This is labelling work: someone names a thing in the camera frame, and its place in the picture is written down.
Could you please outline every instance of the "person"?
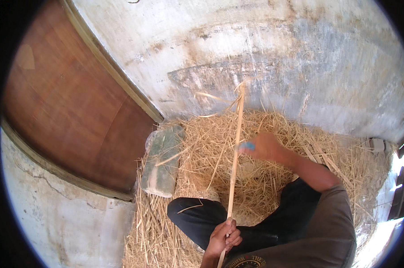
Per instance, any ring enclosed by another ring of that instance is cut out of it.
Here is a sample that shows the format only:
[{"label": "person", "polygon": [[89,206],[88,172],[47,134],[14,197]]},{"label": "person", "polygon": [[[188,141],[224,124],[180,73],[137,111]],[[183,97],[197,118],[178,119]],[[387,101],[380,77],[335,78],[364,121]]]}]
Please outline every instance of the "person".
[{"label": "person", "polygon": [[[168,217],[205,250],[201,268],[217,267],[224,249],[226,268],[350,267],[355,229],[349,197],[339,178],[326,166],[281,146],[273,133],[262,132],[251,142],[253,148],[239,151],[278,162],[300,177],[284,187],[277,210],[252,227],[226,219],[226,209],[217,201],[177,198],[170,202]],[[203,206],[182,211],[200,202]]]}]

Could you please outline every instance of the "shirt logo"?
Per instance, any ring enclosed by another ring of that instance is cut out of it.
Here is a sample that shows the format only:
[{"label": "shirt logo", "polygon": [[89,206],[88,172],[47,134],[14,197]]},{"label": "shirt logo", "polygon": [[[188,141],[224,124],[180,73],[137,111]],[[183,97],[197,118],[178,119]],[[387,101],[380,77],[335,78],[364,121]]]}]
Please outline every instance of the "shirt logo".
[{"label": "shirt logo", "polygon": [[232,261],[227,268],[258,268],[265,264],[266,261],[262,257],[245,255]]}]

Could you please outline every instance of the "white wall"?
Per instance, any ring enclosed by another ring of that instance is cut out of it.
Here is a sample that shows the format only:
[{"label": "white wall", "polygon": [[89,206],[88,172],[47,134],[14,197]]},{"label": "white wall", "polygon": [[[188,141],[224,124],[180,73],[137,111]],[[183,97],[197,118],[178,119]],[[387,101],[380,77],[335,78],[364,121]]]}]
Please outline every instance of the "white wall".
[{"label": "white wall", "polygon": [[372,0],[74,0],[166,118],[207,115],[253,82],[246,107],[342,134],[404,135],[404,51]]},{"label": "white wall", "polygon": [[72,185],[31,161],[1,130],[15,216],[48,267],[121,267],[134,204]]}]

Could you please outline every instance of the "brown door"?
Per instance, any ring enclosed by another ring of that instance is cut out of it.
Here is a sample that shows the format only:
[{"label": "brown door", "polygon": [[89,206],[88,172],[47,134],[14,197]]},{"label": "brown door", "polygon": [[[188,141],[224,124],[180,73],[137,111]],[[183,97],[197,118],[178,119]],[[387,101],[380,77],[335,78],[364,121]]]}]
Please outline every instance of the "brown door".
[{"label": "brown door", "polygon": [[9,124],[38,153],[72,174],[129,193],[154,121],[49,1],[28,29],[4,94]]}]

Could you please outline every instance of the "bamboo stick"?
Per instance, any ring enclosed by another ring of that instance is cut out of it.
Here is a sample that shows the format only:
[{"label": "bamboo stick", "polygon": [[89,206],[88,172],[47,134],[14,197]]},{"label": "bamboo stick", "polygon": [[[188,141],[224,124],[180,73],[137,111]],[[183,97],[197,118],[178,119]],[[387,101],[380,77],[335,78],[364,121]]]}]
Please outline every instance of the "bamboo stick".
[{"label": "bamboo stick", "polygon": [[[236,172],[237,172],[237,157],[238,157],[237,147],[239,146],[239,141],[241,140],[242,114],[244,113],[245,83],[241,84],[240,90],[241,90],[241,92],[239,93],[240,98],[239,98],[239,102],[236,107],[237,127],[236,127],[235,151],[233,154],[233,164],[232,164],[231,176],[230,176],[229,206],[227,208],[227,218],[232,218],[233,197],[235,195],[235,183],[236,183]],[[226,254],[226,250],[223,250],[220,255],[220,259],[218,260],[217,268],[221,268],[221,266],[223,265],[225,254]]]}]

